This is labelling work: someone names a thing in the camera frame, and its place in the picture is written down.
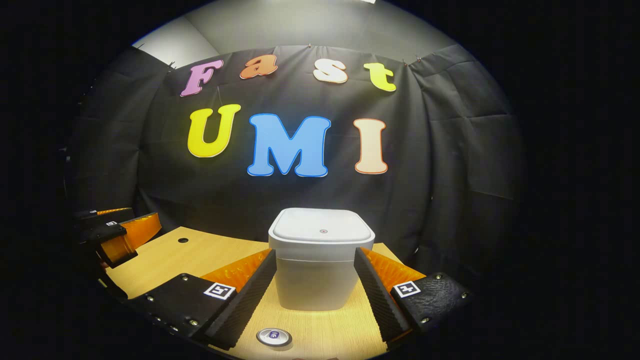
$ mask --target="wooden table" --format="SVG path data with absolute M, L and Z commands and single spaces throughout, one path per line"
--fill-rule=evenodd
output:
M 187 238 L 186 243 L 178 242 Z M 268 243 L 227 238 L 179 227 L 137 249 L 138 256 L 107 274 L 129 299 L 186 272 L 202 276 L 235 260 L 269 247 Z M 399 261 L 382 243 L 373 251 Z M 261 329 L 276 327 L 291 333 L 293 341 L 285 350 L 259 343 L 255 335 Z M 292 311 L 278 302 L 272 281 L 247 324 L 237 345 L 229 351 L 213 349 L 247 360 L 339 360 L 369 359 L 384 353 L 382 342 L 367 296 L 358 283 L 347 304 L 335 311 Z

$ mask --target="yellow letter u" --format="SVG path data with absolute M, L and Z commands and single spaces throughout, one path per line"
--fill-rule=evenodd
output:
M 193 156 L 199 158 L 211 158 L 223 152 L 229 144 L 231 138 L 231 128 L 234 124 L 234 115 L 240 110 L 240 105 L 229 104 L 221 106 L 218 113 L 220 118 L 220 129 L 218 138 L 214 142 L 204 142 L 204 128 L 207 125 L 207 118 L 213 114 L 211 109 L 200 109 L 191 113 L 191 127 L 189 128 L 189 138 L 187 147 Z

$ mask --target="letter m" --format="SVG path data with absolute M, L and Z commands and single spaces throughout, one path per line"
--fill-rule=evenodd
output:
M 277 115 L 257 114 L 249 119 L 249 123 L 255 127 L 253 165 L 247 168 L 249 175 L 273 174 L 273 166 L 269 164 L 269 151 L 283 175 L 289 173 L 298 153 L 301 154 L 300 164 L 295 168 L 298 176 L 321 177 L 327 174 L 328 170 L 324 166 L 324 135 L 331 127 L 328 119 L 307 117 L 291 138 Z

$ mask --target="white sticker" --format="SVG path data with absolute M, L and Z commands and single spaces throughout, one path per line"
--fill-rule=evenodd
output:
M 396 289 L 400 297 L 407 297 L 409 295 L 417 294 L 420 292 L 420 289 L 418 289 L 413 281 L 407 281 L 403 282 L 402 284 L 395 285 L 394 289 Z
M 236 288 L 233 286 L 214 282 L 213 285 L 211 285 L 211 287 L 204 292 L 204 294 L 211 297 L 216 297 L 218 299 L 227 300 L 231 293 L 235 290 Z

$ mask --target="white plastic bin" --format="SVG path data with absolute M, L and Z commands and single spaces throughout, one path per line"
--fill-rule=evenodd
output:
M 304 311 L 340 309 L 358 280 L 355 249 L 371 250 L 374 237 L 352 211 L 282 210 L 269 229 L 269 247 L 276 250 L 280 305 Z

